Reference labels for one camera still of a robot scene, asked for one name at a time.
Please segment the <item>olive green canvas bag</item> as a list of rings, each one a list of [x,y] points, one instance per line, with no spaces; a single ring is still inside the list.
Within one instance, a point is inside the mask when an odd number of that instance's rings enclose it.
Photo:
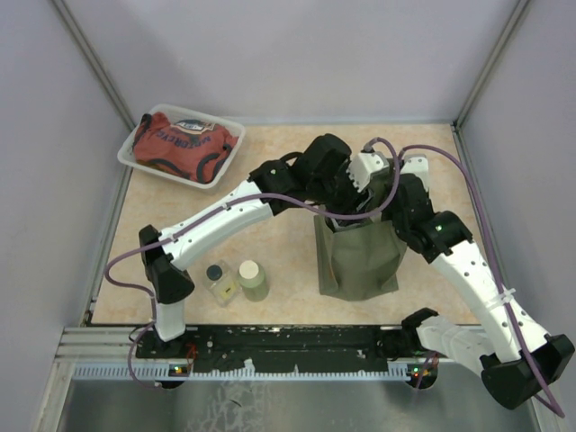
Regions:
[[[388,220],[340,227],[314,218],[319,293],[345,302],[367,301],[399,290],[397,271],[407,246]]]

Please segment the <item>green bottle white cap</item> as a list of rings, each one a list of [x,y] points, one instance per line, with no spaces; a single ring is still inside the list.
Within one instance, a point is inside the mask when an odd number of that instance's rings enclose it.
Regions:
[[[256,261],[246,260],[240,264],[238,282],[245,297],[251,302],[261,302],[269,294],[266,272]]]

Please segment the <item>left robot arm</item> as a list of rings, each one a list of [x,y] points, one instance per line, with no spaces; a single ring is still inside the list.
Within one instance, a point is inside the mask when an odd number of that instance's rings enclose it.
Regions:
[[[389,165],[374,152],[354,155],[333,134],[318,136],[303,152],[263,162],[248,178],[193,217],[162,230],[139,232],[141,259],[155,299],[155,345],[165,355],[187,346],[185,299],[195,285],[188,267],[241,230],[301,203],[317,203],[330,218],[355,221],[367,210],[372,177]]]

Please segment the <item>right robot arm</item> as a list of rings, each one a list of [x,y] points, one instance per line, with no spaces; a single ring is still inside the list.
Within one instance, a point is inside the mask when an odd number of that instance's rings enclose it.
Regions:
[[[436,351],[477,374],[501,406],[513,410],[557,381],[575,353],[564,334],[553,336],[498,288],[472,233],[451,211],[434,211],[428,189],[400,175],[385,212],[396,234],[443,275],[482,325],[477,334],[423,308],[402,324],[403,348],[413,356]]]

